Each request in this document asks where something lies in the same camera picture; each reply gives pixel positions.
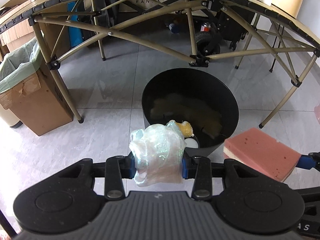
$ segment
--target yellow sponge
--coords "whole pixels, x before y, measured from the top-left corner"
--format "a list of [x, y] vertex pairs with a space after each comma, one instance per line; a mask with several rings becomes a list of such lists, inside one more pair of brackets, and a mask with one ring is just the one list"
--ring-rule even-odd
[[187, 122], [187, 121], [184, 121], [183, 123], [176, 122], [176, 124], [178, 125], [180, 131], [182, 132], [182, 134], [185, 138], [189, 138], [189, 137], [194, 136], [193, 128], [189, 122]]

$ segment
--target plastic bag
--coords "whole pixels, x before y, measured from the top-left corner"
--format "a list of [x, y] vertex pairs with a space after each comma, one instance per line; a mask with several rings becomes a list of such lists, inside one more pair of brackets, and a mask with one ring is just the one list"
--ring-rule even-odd
[[42, 60], [36, 38], [6, 54], [0, 64], [0, 93], [13, 88], [35, 73], [40, 68]]
[[129, 148], [135, 157], [136, 184], [182, 183], [182, 155], [186, 143], [174, 121], [153, 124], [130, 135]]

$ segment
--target screw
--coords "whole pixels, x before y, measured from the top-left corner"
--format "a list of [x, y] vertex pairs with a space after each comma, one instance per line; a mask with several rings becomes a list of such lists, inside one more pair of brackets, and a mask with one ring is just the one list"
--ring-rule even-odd
[[110, 190], [107, 193], [107, 197], [109, 197], [109, 198], [120, 198], [120, 197], [122, 197], [122, 192], [120, 190]]
[[199, 198], [205, 198], [210, 196], [210, 192], [206, 189], [198, 189], [195, 191], [195, 196]]

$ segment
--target blue cloth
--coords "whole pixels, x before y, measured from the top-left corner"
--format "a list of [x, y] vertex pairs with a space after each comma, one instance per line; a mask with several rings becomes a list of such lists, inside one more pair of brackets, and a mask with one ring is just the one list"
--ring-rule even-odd
[[[68, 11], [69, 12], [73, 9], [75, 4], [76, 4], [76, 2], [68, 3]], [[71, 16], [71, 21], [76, 22], [77, 18], [78, 18], [77, 15], [73, 15], [73, 16]], [[71, 44], [72, 48], [78, 46], [79, 44], [81, 44], [83, 42], [82, 33], [79, 28], [69, 27], [69, 37], [70, 37], [70, 44]]]

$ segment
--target pink sponge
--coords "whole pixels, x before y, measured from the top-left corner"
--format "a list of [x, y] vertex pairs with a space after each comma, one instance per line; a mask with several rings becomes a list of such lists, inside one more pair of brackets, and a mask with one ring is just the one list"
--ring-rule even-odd
[[226, 139], [223, 153], [283, 182], [295, 168], [301, 154], [257, 128]]

